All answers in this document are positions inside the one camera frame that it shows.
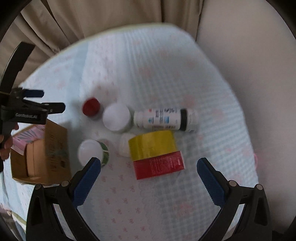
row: curtain fold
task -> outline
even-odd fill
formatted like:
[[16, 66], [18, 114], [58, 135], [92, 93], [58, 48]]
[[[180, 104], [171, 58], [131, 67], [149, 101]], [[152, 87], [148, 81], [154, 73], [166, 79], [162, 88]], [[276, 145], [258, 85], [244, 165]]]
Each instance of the curtain fold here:
[[203, 0], [32, 0], [0, 43], [0, 74], [21, 41], [36, 45], [15, 85], [76, 41], [131, 24], [173, 23], [196, 38]]

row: open cardboard box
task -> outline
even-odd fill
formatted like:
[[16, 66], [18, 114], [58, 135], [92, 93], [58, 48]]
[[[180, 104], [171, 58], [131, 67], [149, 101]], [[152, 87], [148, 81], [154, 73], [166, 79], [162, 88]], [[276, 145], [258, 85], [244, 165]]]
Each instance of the open cardboard box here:
[[44, 139], [27, 144], [24, 155], [11, 150], [12, 178], [21, 182], [45, 185], [70, 181], [68, 156], [67, 129], [47, 120]]

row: blue gripper pad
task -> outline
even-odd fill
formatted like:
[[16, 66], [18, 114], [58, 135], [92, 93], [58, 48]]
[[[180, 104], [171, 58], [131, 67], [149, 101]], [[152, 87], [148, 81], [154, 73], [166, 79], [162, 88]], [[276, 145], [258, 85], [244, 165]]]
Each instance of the blue gripper pad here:
[[96, 158], [94, 163], [88, 168], [88, 170], [73, 191], [72, 203], [75, 208], [84, 203], [100, 172], [101, 162], [98, 158]]
[[197, 162], [197, 172], [214, 204], [223, 207], [226, 202], [224, 189], [206, 165], [203, 158], [199, 159]]

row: red bottle cap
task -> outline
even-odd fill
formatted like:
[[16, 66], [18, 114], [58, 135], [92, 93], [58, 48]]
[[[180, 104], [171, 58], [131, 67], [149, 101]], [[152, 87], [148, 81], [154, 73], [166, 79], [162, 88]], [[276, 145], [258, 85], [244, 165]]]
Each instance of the red bottle cap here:
[[82, 112], [88, 117], [95, 116], [100, 111], [100, 102], [96, 98], [90, 98], [83, 104]]

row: white bottle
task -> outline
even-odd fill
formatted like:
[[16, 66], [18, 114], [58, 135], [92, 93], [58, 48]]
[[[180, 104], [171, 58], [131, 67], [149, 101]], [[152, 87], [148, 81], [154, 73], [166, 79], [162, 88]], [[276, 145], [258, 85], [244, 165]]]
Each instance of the white bottle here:
[[195, 131], [198, 126], [196, 110], [160, 108], [136, 111], [134, 125], [149, 130]]

